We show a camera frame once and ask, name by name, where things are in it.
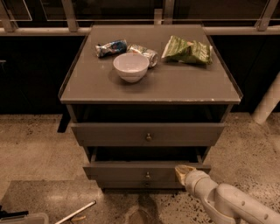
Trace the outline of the grey drawer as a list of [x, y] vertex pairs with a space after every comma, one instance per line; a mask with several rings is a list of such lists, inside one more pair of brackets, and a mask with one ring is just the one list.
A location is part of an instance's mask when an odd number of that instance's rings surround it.
[[80, 146], [213, 146], [223, 123], [96, 123], [71, 125]]
[[182, 188], [175, 174], [176, 165], [190, 165], [210, 172], [211, 166], [188, 161], [92, 161], [83, 169], [100, 188]]

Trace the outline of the grey wooden drawer cabinet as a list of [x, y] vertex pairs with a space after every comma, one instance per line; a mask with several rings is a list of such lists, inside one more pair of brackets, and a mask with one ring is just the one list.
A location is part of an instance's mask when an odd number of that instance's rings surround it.
[[[87, 36], [59, 98], [72, 123], [223, 123], [242, 99], [218, 51], [210, 65], [159, 61], [138, 82], [122, 80], [97, 44], [126, 39], [161, 53], [170, 36], [211, 43], [198, 24], [95, 25]], [[82, 146], [92, 161], [188, 161], [203, 164], [212, 146]]]

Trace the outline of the grey top drawer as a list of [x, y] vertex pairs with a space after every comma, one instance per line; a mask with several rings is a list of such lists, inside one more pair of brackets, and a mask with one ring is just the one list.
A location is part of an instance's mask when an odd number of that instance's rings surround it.
[[96, 123], [71, 125], [80, 146], [213, 146], [223, 123]]

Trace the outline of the white metal rod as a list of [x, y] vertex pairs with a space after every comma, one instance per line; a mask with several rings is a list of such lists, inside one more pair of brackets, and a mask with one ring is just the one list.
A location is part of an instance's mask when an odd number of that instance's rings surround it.
[[81, 212], [85, 211], [86, 209], [94, 206], [96, 204], [96, 201], [93, 200], [90, 203], [86, 204], [85, 206], [79, 208], [78, 210], [76, 210], [73, 213], [70, 213], [68, 216], [64, 217], [61, 220], [58, 220], [57, 222], [55, 222], [55, 224], [63, 224], [65, 221], [69, 221], [71, 220], [75, 215], [80, 214]]

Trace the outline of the white ceramic bowl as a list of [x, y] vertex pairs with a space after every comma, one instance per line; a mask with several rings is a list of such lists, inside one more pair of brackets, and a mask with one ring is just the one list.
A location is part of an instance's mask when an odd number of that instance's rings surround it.
[[142, 54], [128, 52], [117, 56], [113, 61], [113, 66], [121, 79], [135, 83], [146, 75], [149, 61]]

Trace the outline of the white support column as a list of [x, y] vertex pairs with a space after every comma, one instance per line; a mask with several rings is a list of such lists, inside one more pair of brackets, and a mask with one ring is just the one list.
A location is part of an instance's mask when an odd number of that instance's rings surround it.
[[280, 102], [280, 72], [271, 83], [269, 89], [257, 105], [252, 118], [256, 123], [263, 124]]

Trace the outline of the crushed silver green can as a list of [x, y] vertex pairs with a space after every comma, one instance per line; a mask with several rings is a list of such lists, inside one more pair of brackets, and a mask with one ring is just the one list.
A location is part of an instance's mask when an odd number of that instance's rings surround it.
[[153, 68], [158, 63], [158, 53], [147, 47], [141, 45], [129, 45], [127, 49], [128, 53], [140, 53], [145, 56], [150, 62], [149, 68]]

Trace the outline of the green chip bag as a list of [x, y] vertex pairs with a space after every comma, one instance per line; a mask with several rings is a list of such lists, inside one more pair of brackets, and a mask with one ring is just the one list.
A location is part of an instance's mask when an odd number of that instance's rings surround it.
[[164, 48], [162, 59], [186, 64], [210, 65], [212, 49], [210, 45], [199, 41], [187, 41], [172, 35]]

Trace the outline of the crushed blue soda can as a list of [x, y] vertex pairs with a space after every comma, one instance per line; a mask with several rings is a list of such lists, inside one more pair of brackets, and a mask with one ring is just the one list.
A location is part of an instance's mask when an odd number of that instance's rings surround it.
[[103, 58], [109, 55], [125, 53], [127, 51], [127, 41], [125, 39], [115, 40], [105, 45], [96, 45], [96, 55], [98, 58]]

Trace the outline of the clear plastic bin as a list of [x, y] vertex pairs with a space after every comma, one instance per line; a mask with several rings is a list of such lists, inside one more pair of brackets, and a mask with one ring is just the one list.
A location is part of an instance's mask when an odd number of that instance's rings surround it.
[[45, 213], [32, 213], [2, 218], [0, 224], [49, 224], [49, 217]]

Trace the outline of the metal window railing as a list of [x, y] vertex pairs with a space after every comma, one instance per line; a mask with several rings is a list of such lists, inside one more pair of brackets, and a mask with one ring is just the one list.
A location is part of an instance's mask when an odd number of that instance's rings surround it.
[[0, 0], [3, 35], [86, 33], [92, 25], [201, 25], [208, 35], [280, 32], [280, 0]]

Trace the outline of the black object on floor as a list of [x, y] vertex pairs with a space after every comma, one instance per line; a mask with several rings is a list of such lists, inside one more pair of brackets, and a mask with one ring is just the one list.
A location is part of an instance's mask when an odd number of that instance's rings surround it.
[[28, 211], [21, 211], [21, 212], [8, 213], [8, 212], [4, 211], [4, 210], [0, 207], [0, 219], [4, 219], [4, 218], [13, 218], [13, 217], [22, 217], [22, 216], [26, 216], [26, 215], [28, 215], [28, 214], [29, 214]]

